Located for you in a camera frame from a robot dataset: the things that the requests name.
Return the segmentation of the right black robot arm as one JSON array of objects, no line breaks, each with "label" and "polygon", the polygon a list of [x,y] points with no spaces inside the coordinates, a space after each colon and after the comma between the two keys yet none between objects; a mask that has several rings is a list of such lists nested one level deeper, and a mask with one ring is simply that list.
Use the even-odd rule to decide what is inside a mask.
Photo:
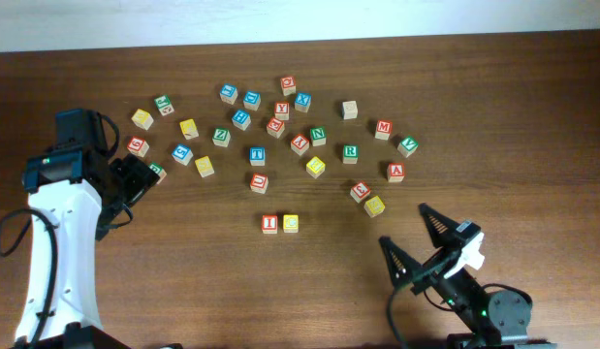
[{"label": "right black robot arm", "polygon": [[479,284],[467,270],[479,270],[485,261],[481,253],[485,234],[481,227],[470,220],[458,223],[427,204],[418,205],[418,209],[436,249],[425,262],[418,262],[391,238],[379,238],[394,287],[386,316],[395,339],[403,348],[407,346],[393,317],[395,296],[406,288],[416,296],[432,289],[442,300],[436,307],[456,314],[470,330],[469,334],[449,336],[449,345],[455,348],[524,345],[528,340],[532,298],[520,289],[502,284],[497,284],[497,290],[490,293],[491,286]]}]

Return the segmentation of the yellow C block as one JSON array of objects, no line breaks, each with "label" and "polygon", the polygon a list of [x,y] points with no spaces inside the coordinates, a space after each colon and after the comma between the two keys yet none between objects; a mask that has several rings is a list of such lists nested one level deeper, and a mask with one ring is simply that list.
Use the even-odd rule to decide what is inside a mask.
[{"label": "yellow C block", "polygon": [[299,217],[296,214],[283,216],[283,231],[287,234],[295,234],[299,231]]}]

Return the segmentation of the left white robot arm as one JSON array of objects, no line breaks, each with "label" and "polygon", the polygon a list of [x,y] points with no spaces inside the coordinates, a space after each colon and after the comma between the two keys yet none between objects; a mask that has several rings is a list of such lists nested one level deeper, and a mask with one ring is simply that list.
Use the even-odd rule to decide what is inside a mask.
[{"label": "left white robot arm", "polygon": [[109,161],[82,149],[30,159],[23,176],[32,250],[16,348],[120,348],[95,293],[95,243],[159,176],[133,154]]}]

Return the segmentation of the red I block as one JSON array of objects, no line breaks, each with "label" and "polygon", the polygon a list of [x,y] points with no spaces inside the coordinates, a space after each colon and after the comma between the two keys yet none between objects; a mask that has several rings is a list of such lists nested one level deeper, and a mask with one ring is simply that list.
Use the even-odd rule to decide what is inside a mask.
[{"label": "red I block", "polygon": [[263,234],[276,234],[278,232],[278,217],[276,215],[263,215],[261,229]]}]

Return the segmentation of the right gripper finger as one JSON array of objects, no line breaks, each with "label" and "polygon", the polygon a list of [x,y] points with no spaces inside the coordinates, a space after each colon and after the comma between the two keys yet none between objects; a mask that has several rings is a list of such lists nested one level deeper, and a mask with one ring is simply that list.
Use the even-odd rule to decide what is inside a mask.
[{"label": "right gripper finger", "polygon": [[457,221],[439,213],[426,203],[419,204],[418,209],[435,248],[462,246],[461,238],[458,236]]},{"label": "right gripper finger", "polygon": [[390,237],[382,236],[378,242],[394,288],[417,285],[421,282],[424,269],[417,260],[399,248]]}]

